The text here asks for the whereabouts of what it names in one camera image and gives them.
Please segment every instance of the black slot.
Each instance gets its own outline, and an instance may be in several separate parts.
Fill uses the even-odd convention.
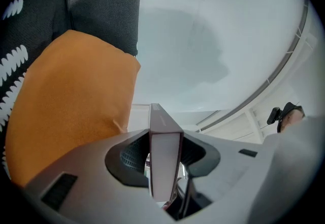
[[[62,174],[42,197],[42,202],[58,211],[76,180],[77,176],[67,173]]]
[[[255,157],[257,155],[257,152],[251,151],[251,150],[248,150],[248,149],[241,149],[239,151],[239,153],[242,153],[242,154],[250,156],[250,157]]]

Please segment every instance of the orange cushion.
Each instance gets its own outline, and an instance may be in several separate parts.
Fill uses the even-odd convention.
[[[69,30],[30,66],[6,135],[12,181],[24,187],[71,149],[127,131],[138,61]]]

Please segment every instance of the light gray surface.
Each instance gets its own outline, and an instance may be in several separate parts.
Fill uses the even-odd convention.
[[[268,136],[262,145],[189,132],[216,147],[221,161],[208,176],[193,180],[196,190],[213,203],[179,223],[262,223],[284,214],[303,194],[320,166],[324,125],[324,117],[307,118],[284,134]],[[122,185],[105,167],[109,148],[138,133],[74,149],[32,180],[26,194],[56,223],[72,223],[71,219],[78,223],[175,222],[157,206],[147,189]],[[239,154],[243,148],[258,154],[255,158]],[[61,172],[75,174],[78,179],[60,215],[43,204],[40,197]]]

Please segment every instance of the black fabric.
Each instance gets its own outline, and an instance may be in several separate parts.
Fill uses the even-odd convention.
[[[75,175],[63,173],[42,197],[42,202],[58,211],[77,178]]]
[[[20,45],[25,46],[28,53],[28,59],[20,63],[20,66],[15,66],[15,71],[12,70],[11,75],[7,75],[7,79],[0,86],[0,109],[4,108],[5,99],[17,87],[17,81],[22,82],[23,73],[32,62],[69,28],[71,25],[66,0],[23,0],[19,14],[0,20],[0,63],[3,65],[6,62],[3,59],[8,60],[8,54],[11,55],[12,50]],[[5,145],[7,124],[8,121],[5,120],[0,131],[1,150]]]
[[[68,0],[73,28],[137,55],[140,0]]]

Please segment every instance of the black and white patterned fabric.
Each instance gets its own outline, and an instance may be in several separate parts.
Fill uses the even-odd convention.
[[[66,0],[12,0],[0,19],[0,147],[7,174],[6,130],[24,74],[69,28]]]
[[[139,5],[140,0],[11,0],[0,18],[0,148],[7,173],[7,125],[28,67],[68,29],[137,55]]]

